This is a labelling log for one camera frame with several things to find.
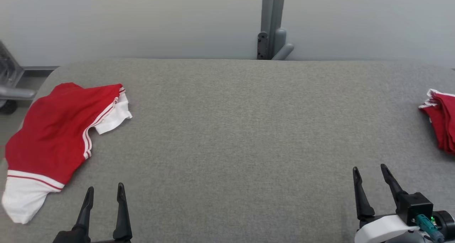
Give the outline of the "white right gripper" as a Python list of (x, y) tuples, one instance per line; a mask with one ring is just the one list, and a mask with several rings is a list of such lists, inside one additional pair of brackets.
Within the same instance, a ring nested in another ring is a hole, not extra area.
[[(387, 165), (380, 164), (382, 176), (389, 186), (394, 199), (396, 209), (401, 209), (401, 196), (408, 195), (402, 189)], [(362, 177), (358, 167), (353, 167), (354, 194), (356, 203), (357, 219), (360, 222), (368, 222), (375, 216), (374, 209), (370, 206), (364, 188)], [(354, 237), (355, 243), (381, 243), (399, 237), (408, 231), (418, 231), (418, 226), (408, 226), (398, 215), (384, 216), (378, 220), (364, 225)]]

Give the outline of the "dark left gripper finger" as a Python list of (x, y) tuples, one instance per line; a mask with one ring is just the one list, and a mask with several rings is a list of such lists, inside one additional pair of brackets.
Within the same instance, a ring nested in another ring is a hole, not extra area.
[(116, 228), (113, 232), (113, 238), (115, 241), (130, 241), (133, 235), (127, 207), (125, 187), (123, 183), (118, 184), (117, 202), (118, 214)]
[(84, 201), (82, 203), (81, 210), (76, 219), (76, 223), (73, 226), (73, 232), (76, 233), (77, 243), (90, 243), (89, 237), (89, 226), (90, 226), (90, 214), (93, 207), (94, 200), (94, 188), (90, 186), (86, 192)]

